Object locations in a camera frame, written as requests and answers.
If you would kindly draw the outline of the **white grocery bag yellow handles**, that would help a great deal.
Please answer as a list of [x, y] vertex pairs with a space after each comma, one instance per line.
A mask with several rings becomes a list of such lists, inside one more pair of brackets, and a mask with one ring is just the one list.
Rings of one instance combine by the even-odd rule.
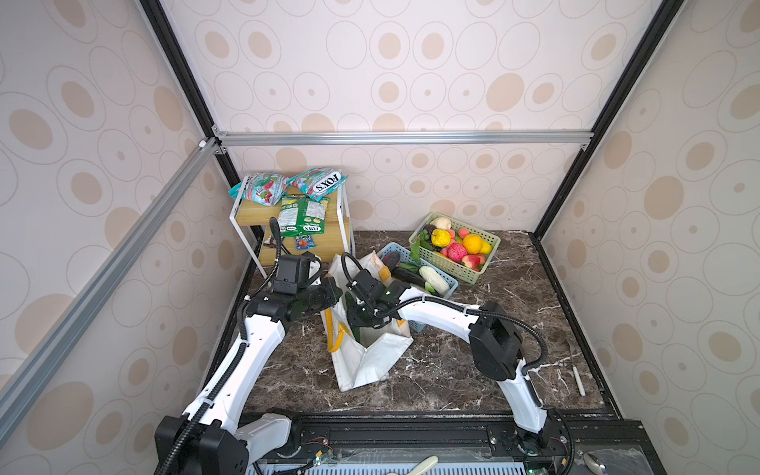
[[348, 322], [348, 298], [322, 312], [328, 351], [340, 391], [346, 392], [389, 377], [391, 368], [412, 345], [409, 323], [394, 320], [375, 330]]

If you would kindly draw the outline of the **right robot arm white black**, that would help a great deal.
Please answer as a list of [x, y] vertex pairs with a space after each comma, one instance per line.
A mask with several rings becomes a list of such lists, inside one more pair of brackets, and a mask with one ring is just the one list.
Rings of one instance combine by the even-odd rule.
[[429, 295], [410, 284], [381, 283], [369, 271], [348, 277], [346, 316], [350, 326], [381, 329], [394, 321], [419, 322], [458, 336], [469, 344], [476, 369], [495, 381], [511, 409], [518, 450], [546, 456], [565, 450], [572, 436], [556, 410], [544, 407], [530, 372], [548, 358], [544, 338], [495, 303], [467, 306]]

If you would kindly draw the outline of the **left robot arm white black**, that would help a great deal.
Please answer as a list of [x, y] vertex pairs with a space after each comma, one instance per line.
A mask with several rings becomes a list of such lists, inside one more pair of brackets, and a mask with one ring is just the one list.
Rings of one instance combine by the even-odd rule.
[[221, 365], [179, 417], [156, 429], [158, 474], [253, 474], [253, 465], [291, 437], [289, 417], [271, 413], [242, 426], [265, 364], [290, 326], [318, 316], [342, 291], [316, 255], [282, 255], [261, 289], [237, 308], [239, 335]]

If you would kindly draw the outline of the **white radish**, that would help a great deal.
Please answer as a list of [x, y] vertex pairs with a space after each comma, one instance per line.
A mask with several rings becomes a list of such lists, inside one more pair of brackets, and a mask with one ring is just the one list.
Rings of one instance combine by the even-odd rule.
[[445, 296], [449, 293], [450, 286], [447, 281], [437, 273], [433, 267], [423, 266], [419, 269], [419, 275], [425, 278], [427, 292], [431, 294], [437, 294], [437, 296]]

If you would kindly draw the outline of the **long green cucumber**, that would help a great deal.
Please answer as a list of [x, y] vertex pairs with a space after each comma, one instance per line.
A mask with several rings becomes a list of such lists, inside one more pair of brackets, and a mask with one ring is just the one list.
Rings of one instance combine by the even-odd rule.
[[346, 293], [346, 320], [350, 326], [351, 334], [357, 342], [361, 342], [360, 320], [361, 310], [358, 300], [352, 293]]

